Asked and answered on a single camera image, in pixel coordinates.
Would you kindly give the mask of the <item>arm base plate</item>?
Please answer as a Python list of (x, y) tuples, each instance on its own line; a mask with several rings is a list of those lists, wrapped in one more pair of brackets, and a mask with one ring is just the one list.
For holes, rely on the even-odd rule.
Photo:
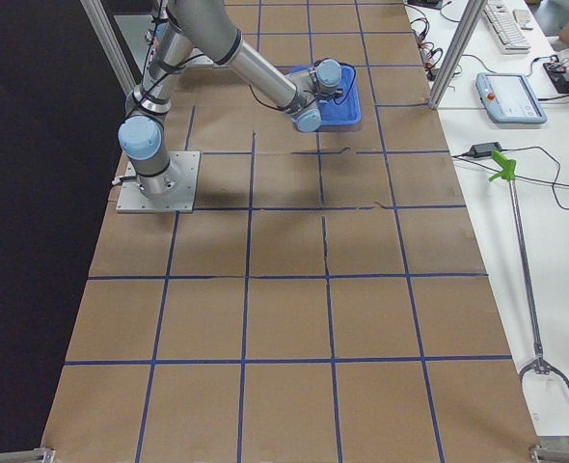
[(118, 213), (192, 213), (197, 193), (201, 153), (169, 151), (168, 169), (157, 177), (141, 177), (131, 162), (122, 183), (116, 211)]

